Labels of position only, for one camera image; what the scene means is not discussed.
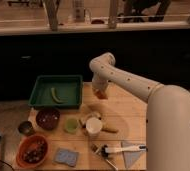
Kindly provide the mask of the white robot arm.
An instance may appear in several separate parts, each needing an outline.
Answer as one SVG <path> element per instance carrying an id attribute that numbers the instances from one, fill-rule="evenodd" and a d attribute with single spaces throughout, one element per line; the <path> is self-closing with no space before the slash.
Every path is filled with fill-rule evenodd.
<path id="1" fill-rule="evenodd" d="M 190 171 L 190 92 L 118 69 L 110 52 L 93 58 L 89 67 L 95 92 L 113 82 L 147 104 L 147 171 Z"/>

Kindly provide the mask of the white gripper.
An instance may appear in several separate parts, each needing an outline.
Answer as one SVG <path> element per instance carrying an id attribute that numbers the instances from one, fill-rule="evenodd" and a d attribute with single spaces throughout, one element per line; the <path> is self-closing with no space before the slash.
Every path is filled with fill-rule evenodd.
<path id="1" fill-rule="evenodd" d="M 108 87 L 108 81 L 98 75 L 94 75 L 92 78 L 92 92 L 95 96 L 98 95 L 98 90 L 101 90 L 103 99 L 107 99 L 106 89 Z"/>

